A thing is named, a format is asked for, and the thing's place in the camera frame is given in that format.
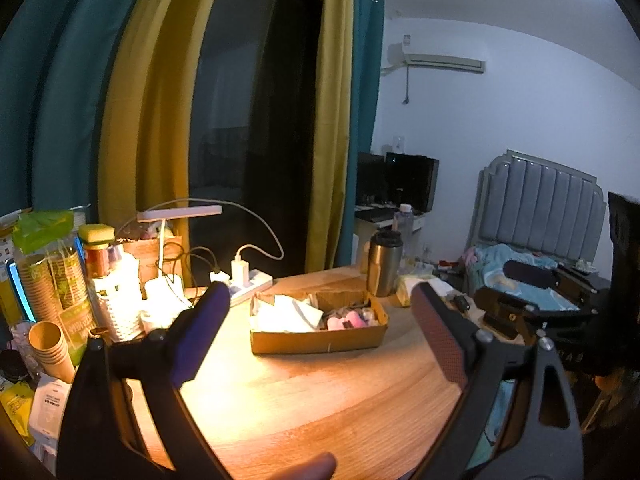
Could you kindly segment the stack of paper cups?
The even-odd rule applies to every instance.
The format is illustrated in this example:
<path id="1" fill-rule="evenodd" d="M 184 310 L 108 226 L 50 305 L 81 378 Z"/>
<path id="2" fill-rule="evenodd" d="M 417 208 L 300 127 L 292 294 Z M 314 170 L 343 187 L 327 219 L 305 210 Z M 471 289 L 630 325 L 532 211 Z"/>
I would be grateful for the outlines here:
<path id="1" fill-rule="evenodd" d="M 28 332 L 28 343 L 47 375 L 68 384 L 74 380 L 75 367 L 58 324 L 50 321 L 34 324 Z"/>

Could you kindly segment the white woven basket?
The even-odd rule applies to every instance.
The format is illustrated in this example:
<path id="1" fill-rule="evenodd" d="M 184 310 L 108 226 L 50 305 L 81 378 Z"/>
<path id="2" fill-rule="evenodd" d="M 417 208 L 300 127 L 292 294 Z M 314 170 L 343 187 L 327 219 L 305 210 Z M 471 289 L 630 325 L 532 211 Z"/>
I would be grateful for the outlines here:
<path id="1" fill-rule="evenodd" d="M 142 296 L 137 282 L 112 273 L 105 278 L 93 278 L 91 291 L 99 326 L 107 329 L 112 341 L 130 341 L 143 332 Z"/>

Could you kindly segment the white air conditioner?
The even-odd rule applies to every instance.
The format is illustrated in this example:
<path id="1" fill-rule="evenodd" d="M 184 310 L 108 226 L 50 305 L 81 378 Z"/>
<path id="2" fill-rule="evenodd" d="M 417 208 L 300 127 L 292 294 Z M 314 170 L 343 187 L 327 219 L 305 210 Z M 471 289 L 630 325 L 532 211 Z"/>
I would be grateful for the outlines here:
<path id="1" fill-rule="evenodd" d="M 401 68 L 430 68 L 431 70 L 454 70 L 471 74 L 484 74 L 486 62 L 475 58 L 460 58 L 460 56 L 412 53 L 405 49 L 404 44 L 390 44 L 387 49 L 389 66 L 381 68 L 380 73 L 386 76 Z"/>

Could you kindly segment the grey padded headboard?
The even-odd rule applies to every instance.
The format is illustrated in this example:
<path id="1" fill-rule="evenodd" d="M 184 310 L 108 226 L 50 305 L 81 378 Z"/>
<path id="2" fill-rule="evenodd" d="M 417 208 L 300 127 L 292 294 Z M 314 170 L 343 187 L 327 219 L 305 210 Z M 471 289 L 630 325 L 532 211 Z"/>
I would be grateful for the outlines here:
<path id="1" fill-rule="evenodd" d="M 466 244 L 505 244 L 562 263 L 592 263 L 605 213 L 595 176 L 509 150 L 478 176 Z"/>

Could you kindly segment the black car key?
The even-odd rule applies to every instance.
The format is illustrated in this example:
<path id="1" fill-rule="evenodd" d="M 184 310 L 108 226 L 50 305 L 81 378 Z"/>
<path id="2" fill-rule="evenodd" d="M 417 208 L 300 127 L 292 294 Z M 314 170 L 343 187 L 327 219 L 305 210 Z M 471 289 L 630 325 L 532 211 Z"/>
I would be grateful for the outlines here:
<path id="1" fill-rule="evenodd" d="M 451 302 L 462 314 L 467 314 L 469 310 L 471 310 L 469 300 L 467 300 L 463 294 L 454 296 L 454 298 L 451 299 Z"/>

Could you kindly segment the black monitor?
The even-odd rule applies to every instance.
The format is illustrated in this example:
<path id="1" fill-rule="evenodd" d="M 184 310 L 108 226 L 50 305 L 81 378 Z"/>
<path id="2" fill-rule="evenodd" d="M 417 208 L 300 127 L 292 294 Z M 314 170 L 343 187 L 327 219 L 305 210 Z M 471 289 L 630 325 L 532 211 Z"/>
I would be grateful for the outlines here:
<path id="1" fill-rule="evenodd" d="M 356 205 L 409 204 L 425 214 L 433 208 L 439 161 L 424 155 L 358 154 Z"/>

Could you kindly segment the blue bed blanket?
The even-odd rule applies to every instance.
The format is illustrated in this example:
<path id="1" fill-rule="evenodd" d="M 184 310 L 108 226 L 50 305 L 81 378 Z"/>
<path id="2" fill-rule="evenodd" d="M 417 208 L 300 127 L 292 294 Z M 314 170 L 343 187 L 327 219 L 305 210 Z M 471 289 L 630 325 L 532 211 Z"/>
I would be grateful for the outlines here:
<path id="1" fill-rule="evenodd" d="M 477 245 L 461 257 L 466 290 L 474 297 L 483 288 L 534 304 L 544 311 L 577 311 L 578 307 L 556 292 L 550 280 L 558 263 L 546 256 L 517 252 L 506 244 Z"/>

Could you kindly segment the teal curtain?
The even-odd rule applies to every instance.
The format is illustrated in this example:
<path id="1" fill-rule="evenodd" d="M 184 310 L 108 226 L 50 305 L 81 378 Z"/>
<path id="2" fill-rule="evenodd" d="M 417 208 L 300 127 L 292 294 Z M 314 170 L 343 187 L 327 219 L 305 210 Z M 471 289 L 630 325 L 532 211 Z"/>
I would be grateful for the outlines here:
<path id="1" fill-rule="evenodd" d="M 134 0 L 1 0 L 1 208 L 98 211 L 98 157 L 108 81 Z M 277 275 L 305 272 L 314 81 L 323 0 L 214 0 L 205 13 L 188 115 L 189 198 L 244 206 L 220 220 L 180 221 L 188 243 L 229 259 L 242 244 L 284 258 Z M 354 0 L 346 200 L 332 266 L 349 262 L 356 160 L 370 148 L 378 105 L 382 0 Z"/>

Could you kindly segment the pink plush heart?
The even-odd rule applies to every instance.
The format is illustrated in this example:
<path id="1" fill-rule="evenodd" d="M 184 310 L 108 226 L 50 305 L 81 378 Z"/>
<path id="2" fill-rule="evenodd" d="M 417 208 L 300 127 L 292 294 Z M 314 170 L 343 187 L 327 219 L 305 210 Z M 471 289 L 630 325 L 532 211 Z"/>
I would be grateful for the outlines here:
<path id="1" fill-rule="evenodd" d="M 326 319 L 326 328 L 328 330 L 350 330 L 351 328 L 365 328 L 368 326 L 368 322 L 356 310 L 335 313 Z"/>

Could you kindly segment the yellow curtain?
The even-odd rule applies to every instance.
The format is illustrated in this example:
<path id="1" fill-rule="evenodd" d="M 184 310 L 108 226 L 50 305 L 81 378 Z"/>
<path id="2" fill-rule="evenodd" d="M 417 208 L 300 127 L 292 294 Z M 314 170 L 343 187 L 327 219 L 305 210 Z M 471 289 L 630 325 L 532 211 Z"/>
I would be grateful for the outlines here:
<path id="1" fill-rule="evenodd" d="M 98 211 L 118 226 L 137 206 L 186 199 L 188 115 L 205 13 L 214 0 L 134 0 L 112 68 L 100 134 Z M 346 200 L 354 0 L 323 0 L 314 81 L 305 269 L 334 263 Z"/>

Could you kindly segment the clear plastic water bottle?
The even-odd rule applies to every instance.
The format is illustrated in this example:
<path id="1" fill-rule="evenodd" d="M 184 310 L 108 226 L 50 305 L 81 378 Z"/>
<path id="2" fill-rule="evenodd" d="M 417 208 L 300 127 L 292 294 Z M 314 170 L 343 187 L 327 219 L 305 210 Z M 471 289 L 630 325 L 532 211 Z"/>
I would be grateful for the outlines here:
<path id="1" fill-rule="evenodd" d="M 413 230 L 413 209 L 409 204 L 402 203 L 398 211 L 394 213 L 393 230 L 400 233 L 402 241 L 402 256 L 407 260 L 410 256 L 412 230 Z"/>

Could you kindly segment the yellow tissue pack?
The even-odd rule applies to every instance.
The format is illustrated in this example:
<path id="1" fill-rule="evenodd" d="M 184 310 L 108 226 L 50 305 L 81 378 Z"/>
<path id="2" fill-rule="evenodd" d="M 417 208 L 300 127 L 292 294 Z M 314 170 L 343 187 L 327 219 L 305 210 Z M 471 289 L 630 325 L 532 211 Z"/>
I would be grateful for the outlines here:
<path id="1" fill-rule="evenodd" d="M 413 289 L 423 283 L 429 284 L 440 298 L 446 298 L 454 291 L 451 285 L 434 276 L 401 275 L 401 277 L 398 278 L 396 289 L 396 296 L 401 307 L 410 306 Z"/>

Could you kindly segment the brown cardboard box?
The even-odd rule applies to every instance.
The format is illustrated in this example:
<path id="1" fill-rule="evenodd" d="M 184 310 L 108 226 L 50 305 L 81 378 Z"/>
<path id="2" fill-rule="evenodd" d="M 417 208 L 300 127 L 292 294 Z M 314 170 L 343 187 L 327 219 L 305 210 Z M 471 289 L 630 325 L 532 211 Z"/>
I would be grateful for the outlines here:
<path id="1" fill-rule="evenodd" d="M 356 310 L 365 328 L 328 330 L 326 319 Z M 380 346 L 388 327 L 382 304 L 363 290 L 258 294 L 250 303 L 250 348 L 258 356 L 332 353 Z"/>

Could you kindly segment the steel tumbler black lid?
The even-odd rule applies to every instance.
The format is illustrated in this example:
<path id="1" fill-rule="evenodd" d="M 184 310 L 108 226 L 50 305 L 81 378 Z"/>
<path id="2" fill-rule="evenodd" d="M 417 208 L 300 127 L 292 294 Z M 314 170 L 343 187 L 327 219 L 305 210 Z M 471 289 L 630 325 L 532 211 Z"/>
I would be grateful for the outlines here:
<path id="1" fill-rule="evenodd" d="M 370 239 L 367 268 L 367 291 L 375 297 L 386 297 L 395 290 L 402 256 L 401 234 L 378 231 Z"/>

